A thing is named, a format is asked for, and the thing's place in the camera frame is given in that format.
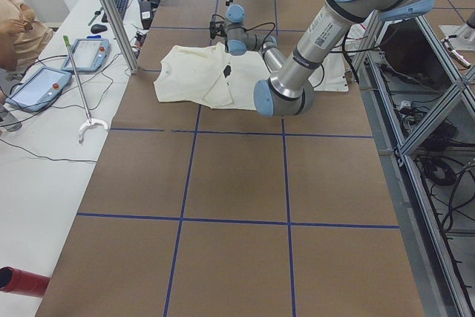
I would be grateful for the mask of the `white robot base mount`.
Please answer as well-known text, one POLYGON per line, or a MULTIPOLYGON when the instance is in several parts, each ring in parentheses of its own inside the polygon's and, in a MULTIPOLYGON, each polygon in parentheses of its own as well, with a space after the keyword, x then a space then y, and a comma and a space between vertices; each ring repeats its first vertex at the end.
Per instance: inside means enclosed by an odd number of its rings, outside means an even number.
MULTIPOLYGON (((350 56, 354 56, 364 39, 365 24, 355 24, 350 28, 345 49, 350 56)), ((321 67, 309 78, 314 91, 348 92, 346 72, 350 71, 342 52, 341 40, 334 47, 335 53, 329 54, 321 67)))

